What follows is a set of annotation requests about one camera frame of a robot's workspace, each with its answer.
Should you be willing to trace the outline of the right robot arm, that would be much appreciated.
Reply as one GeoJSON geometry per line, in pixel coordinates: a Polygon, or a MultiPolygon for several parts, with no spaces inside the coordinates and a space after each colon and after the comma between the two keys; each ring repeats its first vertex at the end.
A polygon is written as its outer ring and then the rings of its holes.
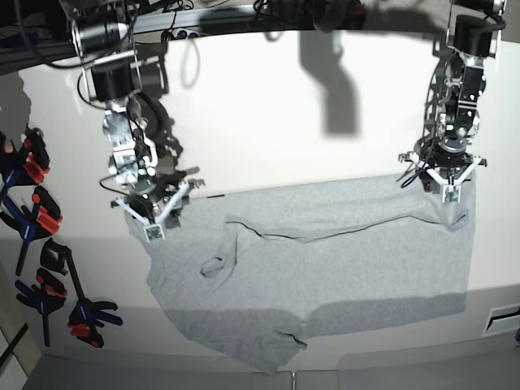
{"type": "Polygon", "coordinates": [[[80,60],[84,101],[103,112],[110,142],[108,175],[116,186],[113,206],[145,228],[173,228],[189,192],[187,172],[178,169],[182,146],[172,134],[166,109],[145,92],[134,28],[134,1],[64,1],[71,38],[80,60]]]}

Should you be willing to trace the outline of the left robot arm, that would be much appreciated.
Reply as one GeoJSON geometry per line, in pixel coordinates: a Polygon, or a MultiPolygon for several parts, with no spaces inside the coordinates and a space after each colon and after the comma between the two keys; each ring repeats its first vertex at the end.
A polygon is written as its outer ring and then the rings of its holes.
{"type": "Polygon", "coordinates": [[[447,202],[461,199],[462,183],[485,158],[467,151],[479,131],[478,101],[487,79],[484,62],[496,56],[493,45],[506,22],[506,1],[451,1],[445,48],[433,89],[427,135],[417,144],[422,167],[415,168],[427,193],[440,193],[447,202]]]}

